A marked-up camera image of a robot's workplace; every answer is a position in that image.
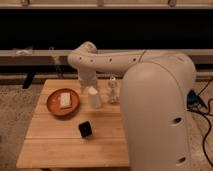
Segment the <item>black wall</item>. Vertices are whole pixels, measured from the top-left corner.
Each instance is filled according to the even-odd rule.
[[[0,49],[213,48],[213,10],[0,10]]]

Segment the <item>wooden table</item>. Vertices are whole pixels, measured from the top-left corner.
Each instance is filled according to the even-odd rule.
[[[129,166],[120,106],[107,102],[107,81],[99,80],[103,103],[88,105],[87,91],[80,92],[77,80],[47,80],[35,108],[17,168],[88,168]],[[79,94],[80,106],[73,117],[58,119],[46,107],[48,96],[60,88]],[[89,121],[93,136],[82,139],[78,125]]]

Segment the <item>white cup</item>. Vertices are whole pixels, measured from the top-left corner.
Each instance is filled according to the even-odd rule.
[[[89,87],[88,89],[88,102],[92,108],[101,107],[100,94],[93,86]]]

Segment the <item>orange plate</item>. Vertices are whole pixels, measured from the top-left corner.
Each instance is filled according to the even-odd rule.
[[[71,107],[60,108],[60,95],[61,93],[70,93],[71,96]],[[59,89],[53,92],[47,99],[47,108],[48,110],[56,116],[64,116],[71,114],[79,105],[79,96],[78,94],[68,88]]]

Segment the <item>clear bottle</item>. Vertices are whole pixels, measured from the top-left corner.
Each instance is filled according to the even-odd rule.
[[[107,89],[107,94],[108,94],[108,102],[109,103],[116,103],[118,102],[118,96],[117,96],[117,81],[115,76],[111,75],[110,79],[108,81],[108,89]]]

